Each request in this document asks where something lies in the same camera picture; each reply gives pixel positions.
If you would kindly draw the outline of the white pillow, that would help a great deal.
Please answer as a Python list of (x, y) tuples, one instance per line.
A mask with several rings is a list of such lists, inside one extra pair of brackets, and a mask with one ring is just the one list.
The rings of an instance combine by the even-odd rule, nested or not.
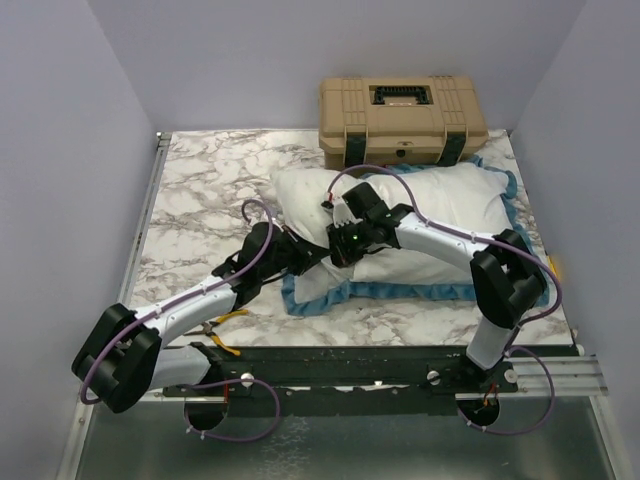
[(322, 202), (337, 175), (337, 171), (323, 168), (294, 168), (271, 174), (285, 224), (304, 240), (323, 248), (329, 247), (326, 228), (333, 218)]

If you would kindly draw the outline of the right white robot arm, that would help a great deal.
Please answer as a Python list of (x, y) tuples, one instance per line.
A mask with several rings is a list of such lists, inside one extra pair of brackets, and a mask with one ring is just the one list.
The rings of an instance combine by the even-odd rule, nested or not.
[(388, 206), (367, 183), (341, 196), (326, 193), (321, 206), (332, 216), (326, 228), (330, 258), (339, 268), (381, 248), (418, 252), (469, 274), (481, 319), (459, 367), (461, 383), (481, 391), (513, 342), (523, 315), (545, 292), (537, 258), (515, 231), (485, 238), (431, 222), (414, 204)]

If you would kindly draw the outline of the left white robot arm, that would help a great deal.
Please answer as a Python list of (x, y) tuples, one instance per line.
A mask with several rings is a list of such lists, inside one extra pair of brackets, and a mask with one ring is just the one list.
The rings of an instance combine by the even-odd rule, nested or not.
[(245, 306), (277, 275), (304, 273), (329, 254), (327, 247), (288, 227), (259, 222), (240, 250), (195, 286), (137, 310), (109, 306), (72, 362), (73, 374), (82, 381), (81, 400), (102, 402), (114, 413), (126, 411), (151, 389), (161, 351), (170, 342)]

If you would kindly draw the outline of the white pillowcase blue trim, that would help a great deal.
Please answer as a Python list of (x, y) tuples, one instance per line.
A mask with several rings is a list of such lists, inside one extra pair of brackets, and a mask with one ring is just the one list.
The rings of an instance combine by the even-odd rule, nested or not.
[[(512, 204), (518, 194), (516, 175), (486, 166), (478, 157), (453, 167), (400, 165), (388, 174), (359, 178), (321, 168), (282, 170), (272, 182), (286, 226), (319, 247), (328, 247), (327, 228), (333, 221), (322, 202), (359, 185), (370, 186), (390, 208), (416, 205), (432, 224), (483, 238), (505, 229), (528, 236)], [(352, 297), (474, 299), (470, 261), (483, 244), (424, 226), (415, 214), (403, 220), (398, 241), (398, 248), (377, 249), (349, 267), (325, 258), (304, 274), (288, 276), (282, 287), (287, 312), (317, 316)]]

